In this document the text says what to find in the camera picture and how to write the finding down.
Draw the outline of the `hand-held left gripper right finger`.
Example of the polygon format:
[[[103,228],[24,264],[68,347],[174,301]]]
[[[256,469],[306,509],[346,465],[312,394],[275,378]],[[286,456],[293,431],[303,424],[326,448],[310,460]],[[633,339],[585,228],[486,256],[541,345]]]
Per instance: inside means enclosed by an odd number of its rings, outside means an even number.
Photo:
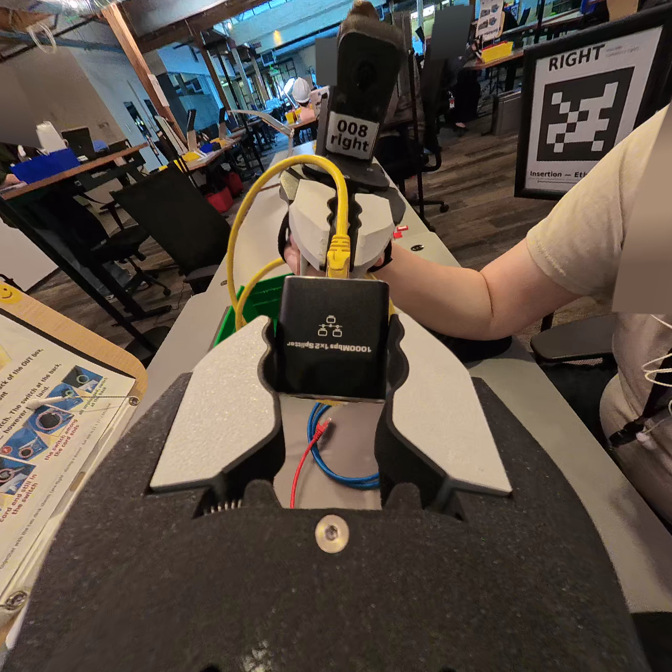
[[[374,440],[383,505],[401,484],[423,505],[446,505],[455,492],[511,495],[468,369],[404,313],[390,321],[388,387]]]

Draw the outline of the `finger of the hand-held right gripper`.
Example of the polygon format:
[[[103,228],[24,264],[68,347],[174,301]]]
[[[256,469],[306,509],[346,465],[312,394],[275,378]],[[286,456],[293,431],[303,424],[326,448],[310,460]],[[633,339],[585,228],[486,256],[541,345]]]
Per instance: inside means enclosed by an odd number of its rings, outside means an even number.
[[[296,274],[326,272],[337,204],[332,184],[305,177],[298,169],[280,175],[280,196],[288,206],[280,225],[280,256]]]
[[[390,247],[393,233],[406,211],[396,188],[375,193],[358,191],[349,200],[351,271],[369,272]]]

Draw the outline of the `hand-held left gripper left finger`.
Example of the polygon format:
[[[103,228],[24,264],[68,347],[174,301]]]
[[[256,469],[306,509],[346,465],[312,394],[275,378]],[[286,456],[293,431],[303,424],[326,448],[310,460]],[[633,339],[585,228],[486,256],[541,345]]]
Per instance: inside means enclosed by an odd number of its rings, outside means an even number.
[[[149,488],[206,489],[223,505],[248,483],[273,482],[285,461],[280,398],[272,387],[274,328],[259,316],[193,369]]]

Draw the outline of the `green plastic bin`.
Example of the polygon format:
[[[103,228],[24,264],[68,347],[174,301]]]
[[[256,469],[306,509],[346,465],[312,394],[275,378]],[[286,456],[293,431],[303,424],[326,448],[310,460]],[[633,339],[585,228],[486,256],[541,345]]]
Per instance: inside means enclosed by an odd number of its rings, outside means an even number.
[[[273,326],[276,327],[284,280],[290,275],[291,273],[285,273],[264,278],[256,283],[243,307],[243,319],[246,323],[252,322],[259,316],[266,316],[272,319]],[[211,348],[216,347],[236,332],[235,320],[234,308],[228,306],[220,321]]]

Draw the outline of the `black ethernet splitter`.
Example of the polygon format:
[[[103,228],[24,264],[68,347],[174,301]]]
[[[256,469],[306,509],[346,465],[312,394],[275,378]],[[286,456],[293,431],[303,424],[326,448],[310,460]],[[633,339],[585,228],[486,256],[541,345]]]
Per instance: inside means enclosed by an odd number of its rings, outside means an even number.
[[[379,401],[386,390],[389,286],[290,275],[275,329],[276,389],[315,399]]]

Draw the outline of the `person's right hand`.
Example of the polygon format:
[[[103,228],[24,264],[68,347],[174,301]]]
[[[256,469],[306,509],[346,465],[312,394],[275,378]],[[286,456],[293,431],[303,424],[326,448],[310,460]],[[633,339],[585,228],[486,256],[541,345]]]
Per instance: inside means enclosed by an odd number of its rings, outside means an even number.
[[[325,274],[324,271],[313,267],[302,259],[298,245],[291,234],[281,256],[294,275],[321,277]],[[367,273],[387,281],[391,280],[395,274],[408,272],[412,263],[418,261],[423,260],[415,258],[411,251],[391,242],[383,255],[367,270]]]

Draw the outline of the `black mesh pad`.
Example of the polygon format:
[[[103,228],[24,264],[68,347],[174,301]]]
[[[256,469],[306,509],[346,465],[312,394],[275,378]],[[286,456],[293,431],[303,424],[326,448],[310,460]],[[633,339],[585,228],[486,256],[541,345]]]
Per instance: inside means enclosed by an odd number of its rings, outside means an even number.
[[[498,357],[511,347],[513,341],[512,337],[494,340],[471,340],[449,337],[432,330],[429,333],[446,346],[465,365]]]

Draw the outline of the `black office chair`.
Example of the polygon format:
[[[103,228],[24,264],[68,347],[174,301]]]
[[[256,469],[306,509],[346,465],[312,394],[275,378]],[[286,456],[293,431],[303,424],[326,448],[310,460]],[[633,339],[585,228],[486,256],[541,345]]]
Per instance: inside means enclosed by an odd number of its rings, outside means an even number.
[[[172,165],[110,195],[170,255],[193,294],[208,289],[231,227],[185,173]]]

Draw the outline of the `instruction sheet on wooden board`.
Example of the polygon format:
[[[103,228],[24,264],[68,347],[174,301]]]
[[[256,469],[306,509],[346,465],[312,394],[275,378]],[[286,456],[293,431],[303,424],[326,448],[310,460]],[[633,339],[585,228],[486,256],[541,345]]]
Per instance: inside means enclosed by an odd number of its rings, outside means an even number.
[[[147,391],[140,360],[1,282],[1,639]]]

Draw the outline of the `black framed marker sign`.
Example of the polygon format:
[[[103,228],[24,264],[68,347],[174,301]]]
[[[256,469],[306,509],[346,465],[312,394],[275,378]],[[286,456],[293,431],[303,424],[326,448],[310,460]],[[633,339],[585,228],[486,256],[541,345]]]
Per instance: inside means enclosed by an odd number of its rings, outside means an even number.
[[[516,197],[558,200],[671,98],[671,6],[530,48]]]

